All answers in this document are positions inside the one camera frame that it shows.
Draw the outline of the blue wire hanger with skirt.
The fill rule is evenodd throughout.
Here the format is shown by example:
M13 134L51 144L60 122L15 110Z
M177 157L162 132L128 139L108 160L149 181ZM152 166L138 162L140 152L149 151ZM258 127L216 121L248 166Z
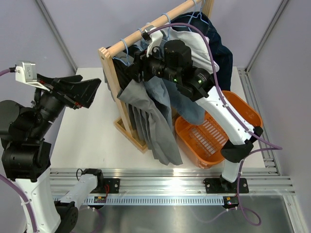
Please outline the blue wire hanger with skirt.
M113 60L117 60L120 61L121 63L123 63L125 66L130 66L131 65L131 61L130 61L130 49L133 49L133 45L128 46L125 42L124 39L120 40L123 45L125 46L125 50L119 52L117 55L113 56Z

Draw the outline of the grey pleated skirt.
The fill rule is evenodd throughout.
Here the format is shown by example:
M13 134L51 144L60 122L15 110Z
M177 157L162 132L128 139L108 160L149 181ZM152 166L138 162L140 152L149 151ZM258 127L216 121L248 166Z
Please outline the grey pleated skirt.
M130 61L133 62L133 52L139 50L133 46L130 49ZM170 129L166 119L156 108L154 102L149 98L145 90L139 87L138 83L131 80L124 89L120 91L117 98L126 104L128 113L132 122L132 126L136 127L133 109L141 109L143 113L147 113L146 119L148 137L150 144L147 144L148 149L152 151L154 159L164 165L173 164L176 166L182 165L183 161L180 155L178 145L173 135L173 130Z

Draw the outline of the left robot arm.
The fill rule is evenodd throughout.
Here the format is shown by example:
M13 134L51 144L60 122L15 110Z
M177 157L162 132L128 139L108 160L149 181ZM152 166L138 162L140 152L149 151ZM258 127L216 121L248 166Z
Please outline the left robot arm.
M27 232L69 233L84 200L91 192L102 192L105 181L101 170L85 169L78 183L55 201L50 185L51 144L44 137L64 108L89 108L101 80L83 80L81 75L47 78L36 74L20 81L35 86L35 101L32 107L12 100L0 104L4 149L1 160L5 171L1 179L21 198Z

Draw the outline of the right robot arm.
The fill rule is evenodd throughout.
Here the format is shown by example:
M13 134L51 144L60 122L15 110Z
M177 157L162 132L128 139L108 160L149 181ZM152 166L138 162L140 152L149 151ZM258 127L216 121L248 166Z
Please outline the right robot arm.
M225 159L219 186L225 192L237 188L242 161L251 153L253 143L263 133L260 125L253 125L226 99L216 87L214 76L193 65L191 49L181 40L171 40L164 48L154 47L134 52L128 68L135 81L163 78L177 86L177 90L209 113L228 136L220 153Z

